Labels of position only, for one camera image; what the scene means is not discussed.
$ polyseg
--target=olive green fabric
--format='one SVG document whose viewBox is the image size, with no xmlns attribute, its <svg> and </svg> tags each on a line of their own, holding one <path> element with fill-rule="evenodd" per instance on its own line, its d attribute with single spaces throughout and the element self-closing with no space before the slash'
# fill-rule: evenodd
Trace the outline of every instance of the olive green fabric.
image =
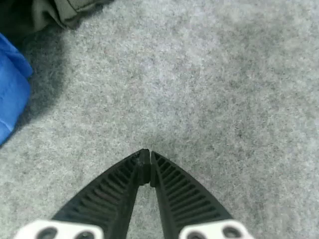
<svg viewBox="0 0 319 239">
<path fill-rule="evenodd" d="M 0 2 L 0 32 L 17 42 L 28 34 L 56 22 L 73 27 L 82 15 L 102 0 L 3 0 Z"/>
</svg>

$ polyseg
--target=blue cloth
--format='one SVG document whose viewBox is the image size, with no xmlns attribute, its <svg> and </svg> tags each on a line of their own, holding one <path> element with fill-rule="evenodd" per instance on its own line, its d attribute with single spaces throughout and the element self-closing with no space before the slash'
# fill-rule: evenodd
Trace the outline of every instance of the blue cloth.
<svg viewBox="0 0 319 239">
<path fill-rule="evenodd" d="M 0 34 L 0 145 L 14 129 L 30 95 L 27 78 L 32 68 L 24 56 Z"/>
</svg>

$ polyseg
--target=ribbed grip pad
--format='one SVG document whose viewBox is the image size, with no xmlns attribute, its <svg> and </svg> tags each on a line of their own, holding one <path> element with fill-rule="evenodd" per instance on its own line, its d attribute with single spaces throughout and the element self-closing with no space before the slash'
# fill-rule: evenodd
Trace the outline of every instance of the ribbed grip pad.
<svg viewBox="0 0 319 239">
<path fill-rule="evenodd" d="M 176 239 L 188 225 L 231 219 L 198 181 L 176 164 L 152 152 L 151 186 L 156 188 L 166 239 Z"/>
<path fill-rule="evenodd" d="M 150 181 L 150 152 L 142 149 L 93 180 L 52 219 L 100 226 L 105 239 L 125 239 L 138 187 Z"/>
</svg>

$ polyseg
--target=screw hole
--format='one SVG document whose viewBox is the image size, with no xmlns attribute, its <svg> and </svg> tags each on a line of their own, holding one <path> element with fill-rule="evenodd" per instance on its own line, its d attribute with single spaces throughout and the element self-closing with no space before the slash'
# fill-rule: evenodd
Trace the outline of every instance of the screw hole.
<svg viewBox="0 0 319 239">
<path fill-rule="evenodd" d="M 81 232 L 75 239 L 94 239 L 94 235 L 91 232 Z"/>
<path fill-rule="evenodd" d="M 241 233 L 236 228 L 226 227 L 223 233 L 227 238 L 241 238 Z"/>
<path fill-rule="evenodd" d="M 191 232 L 187 235 L 187 239 L 206 239 L 206 237 L 198 232 Z"/>
<path fill-rule="evenodd" d="M 56 228 L 45 228 L 39 232 L 36 239 L 54 239 L 57 232 Z"/>
</svg>

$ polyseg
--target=gray carpet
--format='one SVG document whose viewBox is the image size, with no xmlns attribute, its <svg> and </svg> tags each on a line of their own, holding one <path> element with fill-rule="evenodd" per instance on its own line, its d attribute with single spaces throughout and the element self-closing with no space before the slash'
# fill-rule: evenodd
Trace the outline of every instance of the gray carpet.
<svg viewBox="0 0 319 239">
<path fill-rule="evenodd" d="M 143 147 L 256 238 L 319 238 L 317 0 L 116 0 L 22 48 L 32 96 L 0 149 L 1 238 Z M 144 187 L 128 239 L 162 237 Z"/>
</svg>

